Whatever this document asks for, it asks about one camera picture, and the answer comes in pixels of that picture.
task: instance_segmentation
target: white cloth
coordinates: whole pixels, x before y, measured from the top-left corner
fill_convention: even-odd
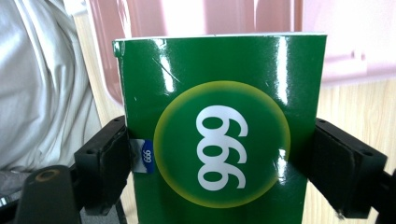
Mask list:
[[[71,165],[99,129],[63,2],[0,1],[0,170]]]

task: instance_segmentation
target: green box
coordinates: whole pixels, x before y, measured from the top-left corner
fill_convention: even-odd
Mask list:
[[[299,33],[114,41],[146,172],[134,173],[139,223],[301,223],[306,177],[295,167],[309,160],[325,42]]]

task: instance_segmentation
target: small blue label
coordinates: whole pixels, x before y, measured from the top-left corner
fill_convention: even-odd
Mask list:
[[[151,140],[130,139],[135,154],[134,172],[151,174],[154,172],[154,150]]]
[[[142,161],[145,165],[147,172],[150,174],[154,172],[154,151],[152,147],[152,142],[150,140],[145,140],[142,146]]]

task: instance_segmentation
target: glossy surface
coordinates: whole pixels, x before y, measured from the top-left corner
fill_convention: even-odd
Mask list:
[[[325,39],[324,35],[246,35],[116,41],[114,50],[119,58],[130,134],[132,138],[154,140],[156,156],[163,154],[166,157],[166,153],[171,155],[171,159],[160,158],[160,163],[157,161],[159,166],[154,174],[134,175],[140,223],[301,223],[306,178],[290,165],[290,161],[301,164],[306,161],[304,154],[315,125]],[[246,96],[235,96],[230,93],[230,89],[225,88],[227,91],[218,87],[213,89],[218,90],[218,93],[204,99],[199,95],[210,88],[203,88],[202,91],[192,94],[190,100],[178,103],[180,106],[176,109],[168,109],[179,101],[179,96],[183,92],[191,92],[201,84],[214,81],[239,83],[233,85],[237,89],[242,88],[239,85],[246,85],[248,89],[259,90],[274,102],[289,126],[289,158],[286,153],[287,146],[271,146],[278,141],[277,138],[286,136],[282,132],[274,132],[276,129],[282,130],[285,124],[266,122],[272,120],[266,112],[272,111],[272,107],[258,103],[260,100],[251,101],[254,97],[250,93],[246,93]],[[192,105],[189,105],[193,99],[199,100],[196,104],[191,102]],[[230,159],[222,160],[224,163],[233,164],[242,174],[248,172],[256,176],[270,176],[266,172],[271,169],[260,164],[256,170],[246,168],[254,158],[260,158],[262,155],[262,164],[271,164],[272,169],[276,171],[275,184],[253,201],[237,203],[236,206],[227,208],[212,208],[213,204],[200,204],[189,200],[183,192],[180,193],[179,189],[172,187],[172,184],[169,185],[169,178],[177,182],[178,178],[190,176],[188,171],[191,169],[198,173],[191,178],[191,182],[195,181],[195,187],[199,187],[199,183],[205,183],[199,181],[199,167],[191,168],[190,164],[201,164],[204,167],[208,158],[205,159],[202,153],[200,154],[199,147],[188,145],[193,142],[194,146],[198,146],[205,137],[205,133],[197,132],[201,127],[197,121],[197,113],[204,111],[208,105],[235,108],[245,118],[249,127],[245,138],[243,134],[238,135],[245,127],[244,122],[241,122],[238,116],[229,119],[230,126],[227,127],[230,131],[223,135],[231,136],[242,144],[246,151],[246,159],[242,159],[245,155],[242,153],[243,150],[230,149],[230,154],[224,154],[230,155]],[[202,125],[207,129],[216,130],[225,125],[226,119],[221,118],[227,114],[230,113],[218,113],[211,117],[217,119],[207,119],[208,122],[204,120]],[[156,129],[159,120],[165,123],[163,127],[166,128]],[[197,133],[190,134],[194,128]],[[245,140],[251,135],[256,136],[255,141]],[[161,142],[158,140],[160,138],[169,143],[161,147],[156,146],[155,142]],[[166,145],[172,141],[177,142],[176,145],[179,145],[179,142],[186,143],[187,145],[180,145],[185,147],[179,150],[196,151],[197,154],[191,155],[198,155],[201,163],[196,158],[186,158],[187,154],[177,154],[177,150],[170,150]],[[224,148],[203,149],[204,154],[210,154],[208,157],[212,159],[222,157],[224,151]],[[169,164],[179,167],[180,174],[175,175],[177,168],[172,168]],[[169,171],[174,177],[163,177]],[[213,173],[212,176],[203,175],[204,179],[218,182],[224,177],[219,176],[219,172]],[[229,182],[226,185],[212,189],[220,198],[224,197],[223,200],[226,200],[227,193],[230,193],[226,192],[227,190],[235,190],[236,187],[247,188],[250,183],[249,175],[241,177],[236,171],[234,174],[236,175],[227,175]]]

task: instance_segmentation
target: black metal bracket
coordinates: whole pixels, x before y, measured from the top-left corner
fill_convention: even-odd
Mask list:
[[[14,223],[80,223],[82,207],[87,215],[107,215],[132,167],[125,117],[111,120],[75,160],[70,168],[50,166],[26,179]]]
[[[385,173],[387,157],[323,119],[317,119],[309,180],[337,213],[377,223],[396,222],[396,173]]]

